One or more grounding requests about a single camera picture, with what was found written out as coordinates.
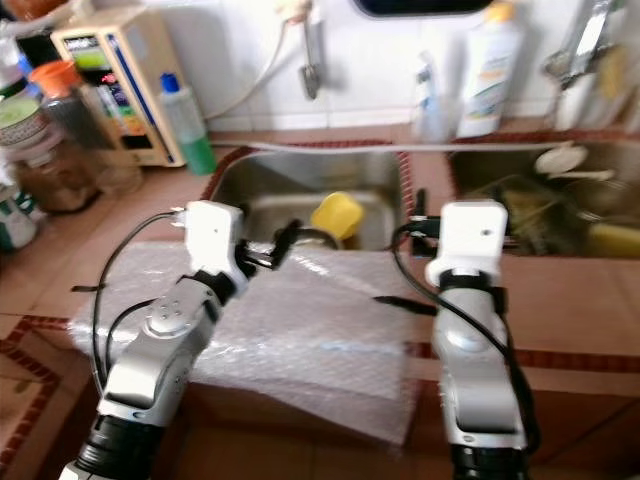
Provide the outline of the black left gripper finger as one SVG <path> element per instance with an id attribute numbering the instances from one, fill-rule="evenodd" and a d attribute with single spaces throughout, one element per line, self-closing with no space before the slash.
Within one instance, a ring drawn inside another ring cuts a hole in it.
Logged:
<path id="1" fill-rule="evenodd" d="M 284 262 L 287 259 L 289 251 L 300 237 L 302 228 L 301 220 L 291 220 L 285 227 L 276 230 L 271 248 L 271 261 Z"/>

